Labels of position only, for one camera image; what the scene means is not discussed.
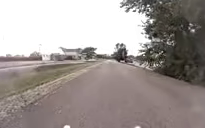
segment grass verge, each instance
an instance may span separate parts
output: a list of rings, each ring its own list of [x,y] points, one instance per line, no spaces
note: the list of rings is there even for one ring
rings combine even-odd
[[[44,65],[22,73],[11,72],[0,79],[0,98],[48,83],[93,64],[95,62]]]

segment green foliage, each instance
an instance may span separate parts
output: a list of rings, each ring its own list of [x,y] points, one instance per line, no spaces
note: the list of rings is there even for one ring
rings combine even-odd
[[[39,52],[34,51],[30,54],[30,57],[41,57],[41,54]]]
[[[138,58],[156,71],[186,81],[205,81],[205,0],[125,0],[126,11],[148,20]]]
[[[92,59],[96,55],[97,48],[94,47],[86,47],[82,50],[82,54],[86,55],[86,59]]]
[[[115,45],[115,52],[113,53],[113,58],[117,61],[126,60],[128,51],[126,49],[126,45],[123,43],[117,43]]]

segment asphalt road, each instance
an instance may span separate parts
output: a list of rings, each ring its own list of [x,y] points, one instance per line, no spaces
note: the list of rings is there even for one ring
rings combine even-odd
[[[205,128],[205,89],[112,61],[15,114],[3,128]]]

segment sky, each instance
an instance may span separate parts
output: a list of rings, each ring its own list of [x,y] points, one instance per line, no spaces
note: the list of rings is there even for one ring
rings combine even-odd
[[[0,56],[88,46],[112,54],[116,43],[137,55],[139,43],[147,41],[139,26],[145,17],[126,13],[121,1],[0,0]]]

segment white house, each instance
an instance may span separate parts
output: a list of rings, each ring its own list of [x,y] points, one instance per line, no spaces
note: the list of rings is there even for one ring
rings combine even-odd
[[[81,49],[67,49],[67,48],[62,48],[62,51],[64,52],[64,55],[66,56],[67,59],[81,59]]]

